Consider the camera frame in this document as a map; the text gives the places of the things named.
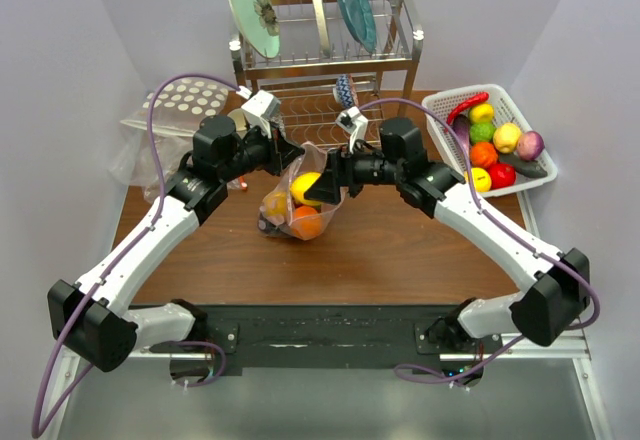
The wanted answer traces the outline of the orange fruit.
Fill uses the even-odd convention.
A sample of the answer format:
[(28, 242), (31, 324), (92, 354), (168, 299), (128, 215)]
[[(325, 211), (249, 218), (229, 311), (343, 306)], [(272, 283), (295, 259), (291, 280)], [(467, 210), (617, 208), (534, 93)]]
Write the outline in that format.
[(307, 205), (300, 206), (293, 211), (290, 227), (295, 236), (301, 240), (314, 239), (324, 230), (319, 212)]

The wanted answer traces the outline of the clear polka dot zip bag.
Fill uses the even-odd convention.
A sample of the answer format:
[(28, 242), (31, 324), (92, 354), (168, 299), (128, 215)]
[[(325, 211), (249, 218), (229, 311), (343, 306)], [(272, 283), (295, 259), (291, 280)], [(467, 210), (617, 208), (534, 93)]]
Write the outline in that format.
[(303, 241), (317, 238), (344, 201), (344, 193), (337, 204), (304, 197), (324, 169), (327, 152), (311, 142), (305, 142), (302, 147), (304, 154), (287, 167), (276, 187), (262, 200), (257, 228), (265, 236)]

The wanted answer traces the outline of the yellow apple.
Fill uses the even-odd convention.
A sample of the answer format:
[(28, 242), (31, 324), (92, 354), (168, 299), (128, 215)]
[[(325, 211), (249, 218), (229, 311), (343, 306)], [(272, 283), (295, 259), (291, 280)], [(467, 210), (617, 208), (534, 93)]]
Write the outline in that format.
[(288, 213), (288, 195), (281, 190), (272, 191), (265, 196), (263, 206), (267, 217), (285, 218)]

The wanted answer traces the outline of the red chili pepper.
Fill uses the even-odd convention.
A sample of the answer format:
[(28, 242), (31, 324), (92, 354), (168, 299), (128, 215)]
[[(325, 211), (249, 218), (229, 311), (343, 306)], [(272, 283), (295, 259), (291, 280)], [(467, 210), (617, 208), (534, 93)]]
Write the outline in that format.
[(464, 111), (472, 107), (475, 107), (476, 105), (486, 103), (488, 100), (489, 100), (489, 93), (486, 91), (483, 91), (462, 101), (456, 107), (454, 107), (453, 110), (449, 113), (447, 117), (447, 124), (452, 125), (453, 121), (458, 115), (462, 114)]

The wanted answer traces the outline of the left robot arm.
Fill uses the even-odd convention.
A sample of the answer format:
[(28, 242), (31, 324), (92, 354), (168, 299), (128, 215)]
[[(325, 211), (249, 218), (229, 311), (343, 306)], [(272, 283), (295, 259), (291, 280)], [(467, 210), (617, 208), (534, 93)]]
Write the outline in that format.
[(273, 122), (240, 136), (231, 118), (205, 118), (191, 150), (140, 223), (76, 282), (60, 280), (49, 290), (54, 337), (103, 372), (141, 347), (174, 342), (185, 352), (200, 350), (207, 340), (204, 312), (184, 300), (133, 311), (133, 298), (227, 198), (229, 182), (255, 170), (278, 176), (303, 153)]

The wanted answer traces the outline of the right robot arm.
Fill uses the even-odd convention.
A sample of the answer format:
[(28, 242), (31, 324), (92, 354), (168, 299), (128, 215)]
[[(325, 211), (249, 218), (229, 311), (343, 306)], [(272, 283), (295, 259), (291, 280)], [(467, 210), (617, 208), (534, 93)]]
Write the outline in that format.
[(349, 141), (329, 151), (307, 199), (336, 204), (366, 185), (392, 185), (408, 205), (471, 241), (518, 288), (512, 295), (464, 301), (427, 328), (429, 342), (466, 353), (484, 337), (518, 332), (547, 347), (587, 309), (587, 257), (577, 249), (560, 252), (477, 198), (457, 171), (429, 160), (410, 119), (383, 121), (379, 147), (365, 142), (368, 121), (358, 109), (341, 113), (336, 123)]

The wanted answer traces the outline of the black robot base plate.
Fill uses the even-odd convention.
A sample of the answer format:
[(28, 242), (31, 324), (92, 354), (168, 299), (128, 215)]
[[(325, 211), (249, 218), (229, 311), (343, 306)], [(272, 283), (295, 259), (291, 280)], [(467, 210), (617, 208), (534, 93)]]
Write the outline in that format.
[(204, 305), (203, 340), (248, 368), (380, 369), (402, 363), (461, 370), (502, 345), (496, 334), (457, 345), (437, 339), (448, 305)]

